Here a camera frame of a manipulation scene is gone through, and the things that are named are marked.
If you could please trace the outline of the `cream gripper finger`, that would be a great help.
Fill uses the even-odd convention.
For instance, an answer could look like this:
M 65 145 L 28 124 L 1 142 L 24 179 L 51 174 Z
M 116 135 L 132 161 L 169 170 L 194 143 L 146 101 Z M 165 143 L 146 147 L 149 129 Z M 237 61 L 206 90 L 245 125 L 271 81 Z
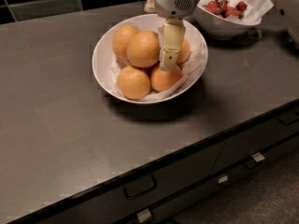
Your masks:
M 147 0 L 146 4 L 144 5 L 144 11 L 148 13 L 155 13 L 156 7 L 154 5 L 154 0 Z
M 186 28 L 181 19 L 166 19 L 158 28 L 160 45 L 160 67 L 169 71 L 176 64 L 181 45 L 184 40 Z

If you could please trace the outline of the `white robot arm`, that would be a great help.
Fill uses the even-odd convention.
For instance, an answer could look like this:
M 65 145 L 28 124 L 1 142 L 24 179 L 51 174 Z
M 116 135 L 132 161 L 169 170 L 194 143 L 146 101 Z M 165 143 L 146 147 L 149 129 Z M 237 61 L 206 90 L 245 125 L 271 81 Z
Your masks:
M 160 66 L 170 70 L 178 57 L 185 25 L 194 16 L 206 33 L 217 39 L 230 39 L 261 23 L 272 7 L 280 13 L 293 42 L 299 35 L 299 0 L 148 0 L 145 10 L 164 18 L 159 28 Z

